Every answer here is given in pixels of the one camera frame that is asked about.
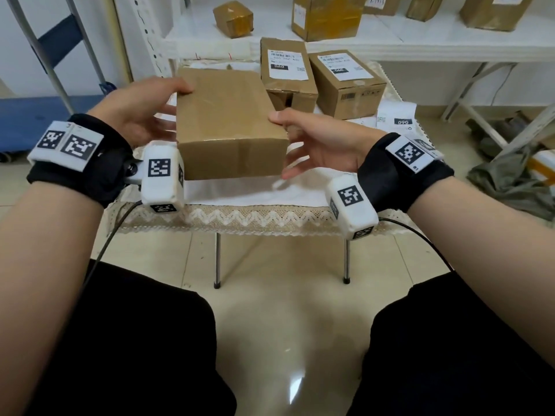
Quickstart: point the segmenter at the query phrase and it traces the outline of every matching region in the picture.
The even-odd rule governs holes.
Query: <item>person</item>
[[[3,413],[235,412],[215,369],[205,300],[106,263],[82,289],[113,199],[88,188],[109,167],[107,146],[128,152],[173,140],[175,123],[154,114],[175,114],[170,95],[191,90],[178,77],[152,77],[73,116],[109,139],[103,154],[82,174],[37,162],[30,188],[0,222]],[[304,142],[288,153],[282,178],[315,167],[358,172],[376,210],[407,211],[456,271],[378,313],[349,415],[549,412],[555,232],[455,179],[442,162],[410,173],[386,150],[399,135],[291,109],[269,119]],[[175,348],[184,351],[177,362],[166,353]]]

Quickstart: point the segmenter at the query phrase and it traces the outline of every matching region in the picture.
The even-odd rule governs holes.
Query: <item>black pants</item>
[[[233,415],[215,360],[208,302],[100,263],[27,414]]]
[[[455,273],[378,313],[348,416],[555,414],[555,371]]]

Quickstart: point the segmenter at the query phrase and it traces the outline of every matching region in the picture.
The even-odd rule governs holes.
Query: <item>shelf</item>
[[[425,23],[405,17],[408,2],[404,0],[396,16],[363,15],[354,38],[307,42],[307,50],[349,49],[365,62],[555,61],[555,20],[542,12],[531,9],[514,32],[497,32],[467,28],[458,17],[461,0],[445,0],[436,17]],[[291,30],[289,4],[254,4],[248,5],[254,13],[253,34],[237,39],[229,39],[215,26],[212,8],[217,0],[194,5],[163,40],[166,56],[258,61],[262,36],[301,40]]]

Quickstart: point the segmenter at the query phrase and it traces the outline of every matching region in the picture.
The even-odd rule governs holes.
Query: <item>black wristband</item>
[[[386,150],[397,133],[382,137],[358,169],[358,182],[376,211],[399,209],[407,212],[424,191],[437,181],[454,175],[451,167],[435,160],[418,173]]]
[[[125,163],[133,159],[133,150],[117,131],[98,118],[74,114],[68,121],[104,136],[83,172],[38,161],[31,168],[27,181],[71,188],[106,208],[125,188]]]

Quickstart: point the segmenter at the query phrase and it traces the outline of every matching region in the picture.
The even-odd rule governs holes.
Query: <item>person's left arm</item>
[[[92,115],[131,146],[173,140],[181,78],[152,77],[109,94]],[[0,409],[23,412],[75,305],[103,207],[64,186],[35,182],[0,222]]]

